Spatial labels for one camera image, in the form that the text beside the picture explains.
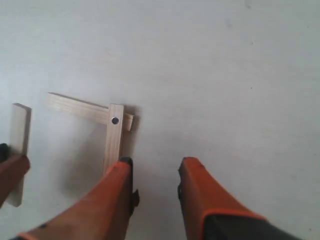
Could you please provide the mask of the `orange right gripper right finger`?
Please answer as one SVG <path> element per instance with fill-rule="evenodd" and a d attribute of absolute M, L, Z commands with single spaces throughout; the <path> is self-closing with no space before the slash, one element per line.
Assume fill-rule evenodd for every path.
<path fill-rule="evenodd" d="M 189 240 L 294 240 L 234 198 L 196 157 L 183 158 L 177 195 Z"/>

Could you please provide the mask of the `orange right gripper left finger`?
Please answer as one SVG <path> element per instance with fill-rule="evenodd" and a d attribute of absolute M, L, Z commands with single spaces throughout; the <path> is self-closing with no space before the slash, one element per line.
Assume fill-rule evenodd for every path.
<path fill-rule="evenodd" d="M 139 205 L 133 160 L 122 157 L 81 200 L 51 220 L 17 235 L 19 240 L 123 240 Z"/>

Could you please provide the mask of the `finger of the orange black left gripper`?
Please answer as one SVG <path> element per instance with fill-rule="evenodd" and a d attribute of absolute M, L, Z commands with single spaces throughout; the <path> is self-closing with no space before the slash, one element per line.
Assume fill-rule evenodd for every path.
<path fill-rule="evenodd" d="M 24 177 L 29 169 L 25 155 L 13 154 L 6 143 L 0 144 L 0 207 L 5 202 L 14 207 L 22 204 Z"/>

